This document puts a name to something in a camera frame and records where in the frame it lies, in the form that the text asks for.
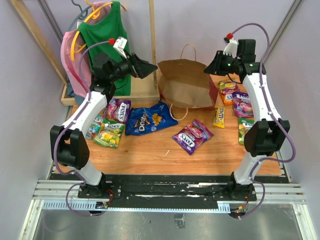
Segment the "teal snack packet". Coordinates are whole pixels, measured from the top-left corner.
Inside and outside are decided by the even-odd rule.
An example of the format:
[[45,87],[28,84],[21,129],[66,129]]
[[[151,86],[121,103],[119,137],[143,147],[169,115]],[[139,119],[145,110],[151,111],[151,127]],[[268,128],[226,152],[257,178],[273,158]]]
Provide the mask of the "teal snack packet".
[[104,124],[104,121],[105,121],[105,118],[100,114],[98,114],[95,117],[94,121],[89,126],[89,129],[85,134],[85,138],[88,140],[92,140],[95,137],[95,135],[99,132],[102,124]]

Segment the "yellow snack packet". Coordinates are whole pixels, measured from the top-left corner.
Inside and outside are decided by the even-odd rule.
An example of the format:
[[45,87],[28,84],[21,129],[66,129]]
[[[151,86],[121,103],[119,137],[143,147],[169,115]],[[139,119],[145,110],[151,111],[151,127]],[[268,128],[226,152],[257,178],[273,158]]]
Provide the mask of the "yellow snack packet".
[[217,106],[214,108],[214,117],[212,125],[218,128],[225,128],[225,108]]

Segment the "blue Doritos chip bag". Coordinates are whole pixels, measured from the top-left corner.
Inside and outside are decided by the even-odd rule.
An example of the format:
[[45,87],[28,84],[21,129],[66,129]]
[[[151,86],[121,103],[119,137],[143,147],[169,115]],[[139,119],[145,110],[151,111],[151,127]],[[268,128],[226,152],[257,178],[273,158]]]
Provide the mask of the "blue Doritos chip bag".
[[178,124],[171,116],[168,104],[159,101],[151,107],[132,108],[125,126],[125,135],[142,136]]

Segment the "red brown paper bag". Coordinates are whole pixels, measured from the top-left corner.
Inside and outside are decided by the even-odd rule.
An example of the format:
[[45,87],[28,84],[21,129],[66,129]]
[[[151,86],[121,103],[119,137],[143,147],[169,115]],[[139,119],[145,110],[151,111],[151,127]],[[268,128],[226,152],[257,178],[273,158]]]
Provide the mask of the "red brown paper bag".
[[219,94],[207,66],[180,55],[178,59],[162,60],[158,64],[161,76],[157,81],[160,97],[169,104],[170,116],[183,120],[189,110],[214,110]]

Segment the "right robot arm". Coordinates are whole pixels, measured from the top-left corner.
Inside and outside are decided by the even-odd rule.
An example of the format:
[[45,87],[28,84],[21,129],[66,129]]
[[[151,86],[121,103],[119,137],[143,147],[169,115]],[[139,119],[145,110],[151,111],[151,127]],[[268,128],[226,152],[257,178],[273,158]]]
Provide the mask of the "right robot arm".
[[252,194],[255,175],[261,165],[273,160],[272,155],[289,138],[290,123],[281,118],[273,104],[264,60],[256,61],[256,41],[235,40],[231,33],[224,41],[226,47],[217,51],[204,71],[217,76],[238,75],[253,108],[254,125],[244,136],[246,153],[238,169],[230,175],[226,187],[220,191],[232,200],[240,200]]

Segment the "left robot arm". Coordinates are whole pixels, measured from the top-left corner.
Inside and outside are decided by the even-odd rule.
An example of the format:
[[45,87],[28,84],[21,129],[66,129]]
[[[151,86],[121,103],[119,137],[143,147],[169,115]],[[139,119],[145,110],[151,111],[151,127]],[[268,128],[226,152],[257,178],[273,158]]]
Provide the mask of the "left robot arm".
[[105,175],[90,161],[90,150],[85,134],[98,113],[113,98],[115,82],[126,77],[144,79],[157,66],[140,59],[135,53],[127,54],[120,62],[107,53],[93,58],[93,77],[85,100],[77,111],[61,126],[50,129],[51,155],[56,167],[69,167],[69,174],[81,179],[81,193],[89,198],[104,198],[108,193]]

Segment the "orange snack packet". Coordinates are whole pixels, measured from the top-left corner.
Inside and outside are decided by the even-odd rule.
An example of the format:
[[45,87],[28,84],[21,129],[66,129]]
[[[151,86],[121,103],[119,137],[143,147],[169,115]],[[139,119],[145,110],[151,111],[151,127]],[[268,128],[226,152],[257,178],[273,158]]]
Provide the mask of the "orange snack packet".
[[222,102],[225,106],[229,106],[233,104],[233,93],[239,92],[239,86],[237,83],[225,79],[218,82],[218,90]]

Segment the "green Fox's candy packet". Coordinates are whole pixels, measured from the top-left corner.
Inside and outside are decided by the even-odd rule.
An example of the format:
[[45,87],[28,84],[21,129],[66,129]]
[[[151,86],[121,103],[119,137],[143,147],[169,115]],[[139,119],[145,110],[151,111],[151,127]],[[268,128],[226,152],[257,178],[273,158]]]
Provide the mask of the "green Fox's candy packet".
[[116,149],[119,146],[125,126],[123,123],[106,118],[105,122],[101,124],[99,132],[95,135],[93,142],[102,147]]

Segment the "purple Fox's candy packet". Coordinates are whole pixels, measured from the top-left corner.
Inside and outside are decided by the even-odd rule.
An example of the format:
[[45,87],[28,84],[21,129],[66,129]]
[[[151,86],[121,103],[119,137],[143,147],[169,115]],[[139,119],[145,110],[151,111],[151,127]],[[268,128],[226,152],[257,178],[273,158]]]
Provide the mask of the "purple Fox's candy packet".
[[102,116],[107,119],[126,124],[131,111],[131,105],[132,102],[130,100],[112,98],[103,109]]

